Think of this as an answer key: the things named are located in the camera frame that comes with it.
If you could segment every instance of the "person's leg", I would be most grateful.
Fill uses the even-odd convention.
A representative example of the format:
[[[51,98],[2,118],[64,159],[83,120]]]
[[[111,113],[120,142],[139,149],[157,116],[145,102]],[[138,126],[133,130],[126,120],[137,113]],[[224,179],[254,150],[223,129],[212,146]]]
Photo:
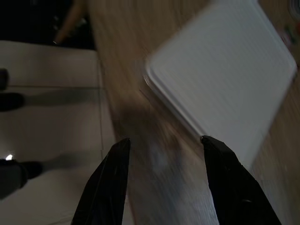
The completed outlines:
[[[21,189],[27,180],[33,179],[43,172],[40,162],[18,163],[15,160],[0,159],[0,199]]]

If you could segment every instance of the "bright light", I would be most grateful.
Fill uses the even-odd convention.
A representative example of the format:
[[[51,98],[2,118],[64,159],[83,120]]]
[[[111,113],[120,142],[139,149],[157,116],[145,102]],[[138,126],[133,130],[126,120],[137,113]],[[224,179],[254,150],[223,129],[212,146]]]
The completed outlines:
[[[6,156],[5,159],[6,159],[6,160],[12,160],[12,159],[13,159],[13,155],[8,155],[8,156]]]

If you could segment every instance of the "floor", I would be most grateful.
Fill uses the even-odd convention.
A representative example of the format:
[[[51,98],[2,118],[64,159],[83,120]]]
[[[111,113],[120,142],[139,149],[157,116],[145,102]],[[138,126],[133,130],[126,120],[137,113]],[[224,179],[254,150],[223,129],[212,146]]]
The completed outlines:
[[[6,92],[24,94],[27,103],[0,113],[0,157],[46,168],[1,202],[1,221],[70,224],[88,178],[115,141],[97,55],[6,41],[0,49],[0,67],[10,73]],[[130,210],[124,214],[130,225]]]
[[[129,135],[135,143],[128,189],[137,225],[218,224],[201,146],[185,135],[142,83],[147,57],[208,3],[88,1],[113,127],[117,138]],[[295,26],[288,0],[260,3],[276,29]],[[299,62],[299,45],[291,52]],[[296,76],[251,170],[285,225],[300,221],[299,86]],[[180,149],[174,148],[172,136],[177,137]]]

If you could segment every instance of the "shoe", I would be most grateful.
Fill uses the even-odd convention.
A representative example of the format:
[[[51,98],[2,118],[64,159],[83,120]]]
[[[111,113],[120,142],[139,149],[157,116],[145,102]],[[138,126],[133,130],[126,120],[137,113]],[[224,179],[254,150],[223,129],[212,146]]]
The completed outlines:
[[[0,93],[0,112],[19,109],[25,105],[25,98],[18,93]]]
[[[6,90],[8,86],[8,71],[0,69],[0,90]]]

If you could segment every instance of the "wooden surface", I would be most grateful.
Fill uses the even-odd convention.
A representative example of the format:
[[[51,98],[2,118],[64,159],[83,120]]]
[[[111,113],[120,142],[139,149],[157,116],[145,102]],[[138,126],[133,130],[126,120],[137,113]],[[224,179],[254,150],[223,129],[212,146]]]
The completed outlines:
[[[201,147],[142,82],[144,59],[207,3],[89,0],[115,133],[133,142],[128,191],[138,225],[218,224]],[[286,0],[261,5],[277,28],[293,24]],[[297,61],[299,47],[291,51]],[[299,85],[296,77],[251,171],[287,225],[300,221]]]

